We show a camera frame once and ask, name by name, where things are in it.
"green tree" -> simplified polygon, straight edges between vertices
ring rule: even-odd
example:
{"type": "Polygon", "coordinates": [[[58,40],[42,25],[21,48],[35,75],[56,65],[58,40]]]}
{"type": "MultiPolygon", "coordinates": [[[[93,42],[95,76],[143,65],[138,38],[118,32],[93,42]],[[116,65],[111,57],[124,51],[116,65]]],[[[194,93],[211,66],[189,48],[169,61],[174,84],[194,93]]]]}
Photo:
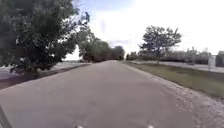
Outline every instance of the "green tree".
{"type": "Polygon", "coordinates": [[[152,53],[149,53],[147,50],[140,50],[138,52],[139,60],[155,60],[155,56],[152,53]]]}
{"type": "Polygon", "coordinates": [[[143,40],[145,43],[140,45],[140,49],[154,54],[159,64],[160,58],[165,55],[166,51],[181,42],[181,34],[178,33],[178,29],[173,31],[170,28],[150,26],[147,27],[143,40]]]}
{"type": "Polygon", "coordinates": [[[83,60],[88,62],[108,60],[111,51],[108,43],[96,38],[90,29],[87,29],[86,35],[86,39],[79,44],[79,55],[83,57],[83,60]]]}
{"type": "Polygon", "coordinates": [[[129,60],[137,60],[138,59],[138,54],[137,54],[137,52],[131,52],[130,54],[129,54],[129,58],[128,58],[129,60]]]}
{"type": "Polygon", "coordinates": [[[130,60],[130,55],[129,54],[126,55],[126,60],[130,60]]]}
{"type": "Polygon", "coordinates": [[[171,62],[185,62],[186,52],[185,51],[168,51],[164,57],[161,58],[162,61],[171,62]]]}
{"type": "Polygon", "coordinates": [[[216,56],[216,66],[224,67],[224,51],[219,51],[216,56]]]}
{"type": "Polygon", "coordinates": [[[195,63],[197,64],[208,64],[209,58],[212,56],[207,49],[203,50],[202,52],[198,52],[195,57],[195,63]]]}
{"type": "Polygon", "coordinates": [[[123,60],[124,54],[125,54],[124,48],[122,46],[116,46],[111,51],[111,59],[123,60]]]}
{"type": "Polygon", "coordinates": [[[77,34],[79,40],[79,56],[88,62],[93,61],[93,42],[96,41],[94,33],[91,32],[88,26],[83,27],[77,34]]]}
{"type": "Polygon", "coordinates": [[[78,9],[72,0],[2,0],[0,4],[0,66],[17,73],[49,70],[78,44],[78,9]]]}
{"type": "Polygon", "coordinates": [[[189,64],[195,64],[195,59],[198,51],[192,47],[191,50],[187,50],[186,55],[185,55],[185,62],[189,64]]]}

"gravel shoulder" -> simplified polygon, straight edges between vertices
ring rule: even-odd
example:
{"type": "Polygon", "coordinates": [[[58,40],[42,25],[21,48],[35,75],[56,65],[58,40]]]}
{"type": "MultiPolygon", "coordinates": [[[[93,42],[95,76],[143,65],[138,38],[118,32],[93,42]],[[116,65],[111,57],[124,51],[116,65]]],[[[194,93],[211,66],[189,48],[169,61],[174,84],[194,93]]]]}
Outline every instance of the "gravel shoulder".
{"type": "Polygon", "coordinates": [[[124,66],[144,75],[149,80],[153,79],[164,85],[170,94],[175,95],[175,97],[184,103],[185,108],[182,108],[182,110],[191,112],[194,115],[196,128],[224,128],[223,101],[217,101],[217,99],[213,99],[203,93],[185,88],[142,70],[127,65],[124,66]]]}

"roadside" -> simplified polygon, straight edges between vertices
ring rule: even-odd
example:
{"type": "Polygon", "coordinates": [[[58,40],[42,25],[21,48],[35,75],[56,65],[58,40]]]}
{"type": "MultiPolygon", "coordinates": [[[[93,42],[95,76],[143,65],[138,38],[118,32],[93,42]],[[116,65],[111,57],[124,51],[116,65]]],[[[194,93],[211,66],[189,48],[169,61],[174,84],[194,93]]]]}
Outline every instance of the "roadside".
{"type": "MultiPolygon", "coordinates": [[[[89,64],[84,64],[84,63],[72,64],[72,63],[68,63],[68,62],[59,63],[58,65],[56,65],[55,67],[53,67],[49,71],[40,71],[39,72],[40,75],[37,79],[47,77],[47,76],[51,76],[51,75],[55,75],[55,74],[62,73],[62,72],[67,72],[69,70],[79,68],[79,67],[83,67],[83,66],[87,66],[87,65],[89,65],[89,64]]],[[[11,87],[11,86],[14,86],[16,84],[27,82],[27,81],[30,81],[30,80],[33,80],[33,79],[30,79],[26,76],[19,76],[19,75],[15,75],[15,74],[12,74],[11,76],[8,75],[8,77],[5,77],[5,78],[3,77],[2,79],[0,79],[0,90],[2,90],[4,88],[11,87]]]]}
{"type": "Polygon", "coordinates": [[[166,65],[136,64],[131,62],[124,63],[175,82],[181,86],[203,92],[215,98],[222,100],[224,99],[223,73],[207,72],[166,65]]]}
{"type": "MultiPolygon", "coordinates": [[[[137,63],[137,64],[156,64],[156,61],[132,61],[132,62],[137,63]]],[[[202,71],[224,73],[223,67],[209,67],[208,65],[204,65],[204,64],[190,65],[187,63],[165,62],[165,61],[160,61],[160,64],[167,65],[167,66],[174,66],[174,67],[197,69],[197,70],[202,70],[202,71]]]]}
{"type": "Polygon", "coordinates": [[[0,91],[17,128],[224,128],[224,105],[116,61],[0,91]]]}

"road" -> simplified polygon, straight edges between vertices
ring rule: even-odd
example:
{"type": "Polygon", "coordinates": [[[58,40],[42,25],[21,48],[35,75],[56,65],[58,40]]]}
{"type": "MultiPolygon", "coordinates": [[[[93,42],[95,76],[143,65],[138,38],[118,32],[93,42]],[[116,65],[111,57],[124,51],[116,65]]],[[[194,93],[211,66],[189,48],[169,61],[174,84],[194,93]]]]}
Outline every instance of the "road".
{"type": "MultiPolygon", "coordinates": [[[[156,64],[156,61],[133,61],[133,63],[150,63],[150,64],[156,64]]],[[[168,65],[168,66],[175,66],[175,67],[182,67],[182,68],[191,68],[191,69],[197,69],[197,70],[202,70],[202,71],[211,71],[211,72],[217,72],[217,73],[224,73],[224,68],[223,67],[210,67],[208,65],[204,64],[194,64],[190,65],[187,63],[178,63],[178,62],[159,62],[160,64],[163,65],[168,65]]]]}
{"type": "MultiPolygon", "coordinates": [[[[58,63],[57,65],[55,65],[51,69],[51,71],[57,71],[57,70],[60,70],[60,69],[77,67],[77,66],[80,66],[80,65],[83,65],[83,64],[84,63],[62,62],[62,63],[58,63]]],[[[0,67],[0,80],[9,79],[9,78],[16,77],[16,76],[18,76],[18,74],[10,73],[10,67],[0,67]]]]}
{"type": "Polygon", "coordinates": [[[171,84],[107,61],[1,90],[0,103],[13,128],[224,127],[221,103],[171,84]]]}

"cloud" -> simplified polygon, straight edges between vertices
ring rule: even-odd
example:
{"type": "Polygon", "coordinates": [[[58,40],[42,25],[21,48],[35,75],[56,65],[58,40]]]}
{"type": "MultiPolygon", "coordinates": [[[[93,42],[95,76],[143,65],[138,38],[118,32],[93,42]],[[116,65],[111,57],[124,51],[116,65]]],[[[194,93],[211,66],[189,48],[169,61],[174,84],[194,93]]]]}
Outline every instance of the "cloud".
{"type": "Polygon", "coordinates": [[[147,26],[178,27],[183,34],[179,49],[207,47],[217,54],[224,43],[222,5],[222,0],[135,0],[126,9],[96,11],[91,28],[99,38],[120,41],[130,52],[138,50],[147,26]]]}

